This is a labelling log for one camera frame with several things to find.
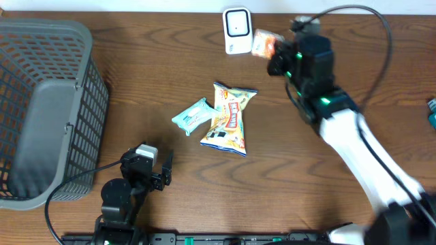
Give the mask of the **orange tissue box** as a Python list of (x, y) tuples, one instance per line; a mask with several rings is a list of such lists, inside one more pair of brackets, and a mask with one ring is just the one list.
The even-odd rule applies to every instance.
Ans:
[(284, 37), (263, 29), (256, 29), (253, 36), (251, 54), (253, 56), (271, 59), (275, 54), (275, 44), (284, 41)]

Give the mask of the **light teal snack packet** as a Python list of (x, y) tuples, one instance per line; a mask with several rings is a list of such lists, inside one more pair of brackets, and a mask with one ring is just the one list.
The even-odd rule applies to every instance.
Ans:
[(206, 97), (201, 98), (192, 106), (177, 114), (172, 118), (172, 122), (181, 128), (186, 136), (190, 134), (202, 123), (210, 120), (218, 111), (206, 101)]

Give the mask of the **yellow snack bag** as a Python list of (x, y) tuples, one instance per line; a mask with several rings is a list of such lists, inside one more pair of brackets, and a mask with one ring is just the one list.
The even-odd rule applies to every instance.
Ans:
[(248, 88), (232, 88), (220, 82), (214, 83), (214, 108), (211, 127), (200, 140), (208, 146), (224, 152), (246, 156), (243, 110), (258, 91)]

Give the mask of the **teal mouthwash bottle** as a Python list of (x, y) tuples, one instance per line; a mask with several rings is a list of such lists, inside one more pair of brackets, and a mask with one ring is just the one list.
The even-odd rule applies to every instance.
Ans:
[(436, 129), (436, 99), (431, 99), (427, 102), (429, 110), (431, 111), (428, 120), (431, 126)]

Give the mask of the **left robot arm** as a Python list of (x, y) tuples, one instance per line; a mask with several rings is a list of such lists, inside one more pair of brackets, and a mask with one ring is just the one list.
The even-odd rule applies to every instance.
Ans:
[(95, 224), (91, 245), (148, 244), (148, 235), (135, 226), (147, 195), (162, 191), (172, 181), (171, 152), (161, 173), (153, 171), (153, 159), (129, 150), (121, 157), (122, 178), (108, 181), (102, 188), (102, 215)]

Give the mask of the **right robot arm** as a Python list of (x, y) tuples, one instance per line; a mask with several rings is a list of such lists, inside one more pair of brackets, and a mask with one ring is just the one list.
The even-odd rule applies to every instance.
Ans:
[(371, 133), (352, 98), (334, 83), (330, 40), (309, 35), (269, 41), (268, 74), (284, 76), (303, 119), (343, 159), (372, 206), (369, 227), (327, 231), (331, 244), (434, 244), (435, 197), (405, 173)]

